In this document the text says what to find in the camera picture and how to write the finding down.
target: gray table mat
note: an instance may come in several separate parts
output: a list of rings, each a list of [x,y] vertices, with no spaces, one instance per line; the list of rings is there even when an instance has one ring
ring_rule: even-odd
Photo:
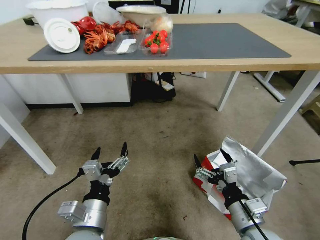
[[[45,46],[31,56],[30,61],[90,61],[141,59],[230,59],[230,58],[286,58],[290,54],[237,23],[175,24],[173,48],[167,56],[146,56],[139,49],[128,54],[105,55],[103,51],[91,55],[83,51],[81,40],[77,51],[64,54]]]

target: white bucket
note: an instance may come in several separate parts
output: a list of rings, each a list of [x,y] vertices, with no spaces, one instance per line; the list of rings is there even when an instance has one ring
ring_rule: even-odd
[[[86,3],[85,0],[49,0],[31,2],[26,7],[44,28],[45,23],[51,18],[63,18],[72,22],[88,16]]]

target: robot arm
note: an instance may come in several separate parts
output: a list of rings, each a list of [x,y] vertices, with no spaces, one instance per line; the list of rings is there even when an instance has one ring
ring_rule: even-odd
[[[79,201],[63,202],[58,215],[72,223],[75,232],[67,240],[103,239],[107,220],[107,206],[110,203],[109,188],[113,177],[117,176],[129,163],[127,143],[123,144],[121,155],[114,162],[98,161],[100,148],[86,161],[82,170],[91,184],[90,192]]]
[[[261,198],[249,199],[243,194],[237,183],[236,161],[223,149],[220,149],[227,163],[216,169],[202,168],[194,155],[197,166],[196,174],[217,186],[225,198],[225,207],[231,214],[231,221],[241,240],[281,240],[275,233],[261,230],[259,225],[265,223],[263,215],[267,206]]]

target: table leg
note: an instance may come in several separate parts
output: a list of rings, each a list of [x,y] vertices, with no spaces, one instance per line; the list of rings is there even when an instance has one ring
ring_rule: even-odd
[[[227,82],[227,85],[224,88],[222,96],[221,96],[221,98],[219,100],[219,103],[217,105],[218,112],[222,111],[223,106],[224,106],[224,104],[226,103],[226,101],[227,101],[227,99],[229,97],[229,94],[230,94],[230,92],[231,92],[231,90],[233,88],[234,83],[236,82],[236,80],[238,78],[239,73],[240,72],[231,72],[229,80]]]
[[[20,144],[20,146],[47,173],[53,174],[56,166],[23,128],[7,107],[0,102],[0,125]]]
[[[302,9],[302,14],[301,14],[301,18],[298,20],[298,22],[296,23],[296,27],[302,27],[302,25],[304,24],[304,22],[307,19],[307,16],[310,13],[311,8],[308,6],[304,6]]]
[[[64,90],[69,94],[71,101],[72,101],[74,107],[76,108],[77,112],[79,114],[82,114],[83,108],[81,106],[80,100],[79,100],[78,96],[73,92],[73,89],[70,85],[70,82],[69,82],[67,76],[65,74],[58,74],[58,78],[59,78],[60,82],[62,83]]]
[[[306,71],[260,136],[252,151],[261,156],[320,82],[319,71]]]
[[[274,73],[275,71],[268,71],[264,78],[261,76],[260,73],[255,73],[253,75],[279,102],[284,102],[286,98],[269,83]]]

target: black bag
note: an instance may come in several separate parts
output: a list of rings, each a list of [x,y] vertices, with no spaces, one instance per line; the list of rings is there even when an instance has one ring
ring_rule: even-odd
[[[170,83],[173,89],[169,91],[164,90],[160,79]],[[157,81],[159,85],[157,85],[153,81],[146,80],[140,73],[136,74],[136,80],[132,82],[131,100],[133,102],[143,99],[151,99],[155,102],[171,101],[172,98],[176,96],[173,84],[174,79],[175,76],[173,73],[167,72],[161,75],[158,73]]]

